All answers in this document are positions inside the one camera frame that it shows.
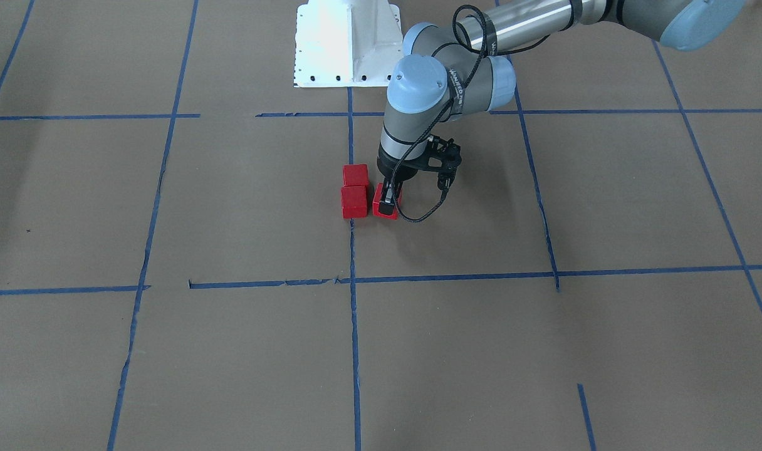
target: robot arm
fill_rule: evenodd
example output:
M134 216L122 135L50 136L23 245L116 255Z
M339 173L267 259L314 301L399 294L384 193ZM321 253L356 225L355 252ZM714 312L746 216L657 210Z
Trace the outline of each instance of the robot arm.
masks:
M506 105L515 93L506 54L534 48L578 23L619 23L664 46L693 51L723 32L744 0L515 0L490 11L461 6L450 28L418 23L404 37L404 54L387 88L378 170L384 184L373 213L420 222L447 197L461 163L453 140L431 135L438 122ZM462 11L473 12L459 19ZM525 43L538 41L529 48ZM431 166L436 159L441 165ZM418 171L436 172L441 199L412 219L398 203L403 183Z

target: light blue cap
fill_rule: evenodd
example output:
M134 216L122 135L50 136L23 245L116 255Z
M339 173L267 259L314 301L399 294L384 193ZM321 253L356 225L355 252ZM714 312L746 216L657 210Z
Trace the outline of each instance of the light blue cap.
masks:
M431 56L410 54L395 65L387 100L402 113L416 114L437 105L446 90L445 66Z
M702 48L727 29L744 1L693 0L668 24L659 42L680 51Z
M426 28L429 28L429 26L436 26L436 25L429 22L421 22L421 23L415 24L415 26L413 26L412 28L409 29L409 31L406 32L406 35L404 36L404 55L412 54L412 49L415 48L415 41L417 40L417 37L420 35L420 32Z
M490 56L489 62L493 64L493 96L489 100L487 111L511 102L515 96L515 86L518 85L515 68L506 57Z

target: white mounting plate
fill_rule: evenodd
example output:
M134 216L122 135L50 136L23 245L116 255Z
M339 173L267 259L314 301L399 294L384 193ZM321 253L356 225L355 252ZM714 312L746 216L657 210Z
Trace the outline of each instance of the white mounting plate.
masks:
M298 6L295 86L387 86L403 57L400 9L387 0L309 0Z

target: blue grid line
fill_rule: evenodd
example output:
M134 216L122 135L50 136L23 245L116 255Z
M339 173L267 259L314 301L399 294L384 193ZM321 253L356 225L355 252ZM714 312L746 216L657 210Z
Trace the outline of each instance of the blue grid line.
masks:
M523 143L526 148L526 156L529 158L529 170L532 174L534 182L534 194L536 195L536 203L540 208L540 215L542 216L542 228L545 231L545 245L548 248L548 256L551 260L551 271L553 271L553 282L556 285L556 291L560 290L559 287L559 272L556 268L556 259L553 255L553 244L551 243L551 233L548 227L548 217L545 215L545 205L542 202L542 193L540 192L540 183L536 178L536 168L534 166L534 156L531 150L531 143L529 141L529 130L526 128L526 118L523 115L523 105L521 103L521 95L519 89L515 88L515 103L518 105L518 118L521 121L521 131L523 132Z
M114 450L117 441L117 428L120 423L120 414L122 412L122 402L124 398L125 387L128 383L128 371L130 369L131 356L133 354L133 343L135 340L135 329L137 328L137 316L141 307L141 297L144 293L144 283L147 278L147 268L150 262L150 253L152 251L152 239L155 235L155 223L158 220L158 208L161 202L161 184L164 181L164 172L167 170L167 160L169 159L169 149L172 146L172 135L175 132L175 120L177 119L178 106L180 105L180 94L183 91L183 82L186 74L186 63L189 62L189 49L192 46L192 35L194 34L194 23L197 18L197 4L199 0L194 0L192 4L192 17L189 20L189 33L186 35L186 47L184 48L183 60L180 63L180 74L178 74L177 87L175 88L175 102L172 105L172 117L169 120L169 130L167 131L167 140L164 145L164 156L161 160L161 169L158 176L158 186L155 188L155 198L152 203L152 216L150 217L150 227L147 235L147 243L144 246L144 263L141 267L141 273L138 275L138 288L135 292L133 303L133 315L131 317L130 339L128 341L128 357L122 366L120 375L120 388L117 391L117 403L114 407L114 415L111 421L111 433L108 435L108 451Z
M177 119L199 119L200 113L176 114ZM103 120L172 119L172 114L91 114L91 115L0 115L0 120Z
M762 265L748 265L751 271L762 271ZM582 271L558 271L559 277L590 277L607 275L639 274L690 274L743 271L742 265L724 266L674 266L667 268L627 268L627 269L582 269ZM544 279L553 277L552 271L490 274L439 274L439 275L401 275L379 277L355 277L355 283L397 283L397 282L444 282L453 280L501 280L501 279ZM193 283L189 289L224 289L224 288L260 288L261 286L300 286L326 285L328 283L347 284L346 279L300 279L300 280L264 280L256 282Z
M734 229L731 226L727 211L724 208L724 202L721 202L721 197L719 196L718 190L716 189L716 184L712 180L710 169L707 167L707 163L704 161L704 154L702 154L701 148L699 146L699 141L696 139L696 134L693 132L693 126L691 126L690 119L687 117L687 112L685 112L684 107L682 106L682 100L679 99L679 92L676 90L674 80L671 78L671 72L668 70L668 65L665 64L665 59L662 57L662 52L659 51L659 46L657 45L656 41L651 40L651 44L654 46L654 51L657 54L657 58L659 58L659 63L662 64L662 70L665 71L665 77L667 77L668 85L671 87L671 91L674 94L674 99L676 99L676 105L679 106L679 113L682 115L682 119L684 119L685 127L687 127L687 133L690 135L690 139L693 142L693 148L696 149L696 155L699 157L699 163L701 163L701 168L704 171L704 175L707 177L707 183L710 185L710 191L712 191L712 196L714 199L716 199L718 209L721 212L721 217L724 218L724 225L729 232L731 242L733 242L734 251L737 253L738 259L740 260L740 265L742 265L746 279L748 280L748 284L751 286L751 293L754 294L754 300L757 303L757 308L759 308L759 311L762 314L762 298L759 296L757 286L754 284L754 277L751 276L751 269L746 263L743 251L740 249L736 235L734 235Z
M687 113L695 114L762 114L762 108L723 108L723 109L691 109L684 110ZM659 108L659 109L578 109L578 110L523 110L525 115L552 115L552 114L677 114L679 109L676 108ZM490 111L491 115L516 115L519 114L518 110L494 110ZM264 118L277 118L277 117L346 117L352 114L354 117L382 117L383 111L354 111L352 113L348 111L338 112L263 112L256 115L256 117Z
M593 434L593 422L590 421L590 411L587 408L587 397L584 394L584 385L576 384L579 391L579 402L582 403L582 414L584 414L584 425L587 429L587 440L590 442L590 451L596 451L595 435Z
M33 10L34 3L35 0L31 0L31 2L28 4L28 11L25 12L25 17L22 20L22 26L20 26L19 33L16 35L16 40L14 41L14 46L11 48L11 54L8 55L8 60L5 62L3 73L0 74L0 91L3 88L3 83L5 83L5 77L8 76L8 71L11 69L11 63L14 61L14 56L16 55L16 51L19 48L19 43L22 42L22 36L25 34L25 28L28 27L29 15Z
M78 293L121 293L136 291L136 285L124 286L70 286L69 288L23 288L0 289L0 296L23 296L26 294L78 294Z
M353 88L347 88L347 159L353 165ZM356 315L356 223L350 220L350 323L353 355L353 439L356 451L362 451L362 403L358 375L358 317Z

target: red block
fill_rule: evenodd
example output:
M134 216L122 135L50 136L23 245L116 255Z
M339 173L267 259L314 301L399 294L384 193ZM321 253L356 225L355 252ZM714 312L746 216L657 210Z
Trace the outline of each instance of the red block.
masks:
M364 186L342 187L342 217L353 219L367 216L367 189Z
M344 165L342 168L343 186L370 187L370 178L367 176L367 165Z
M384 184L379 183L378 186L375 188L375 195L373 195L373 216L377 217L386 217L387 219L398 219L398 209L394 209L392 211L392 214L383 214L381 211L378 210L378 205L381 203L381 193L383 191ZM403 196L403 192L401 192L400 196L398 196L397 202L400 203L400 198Z

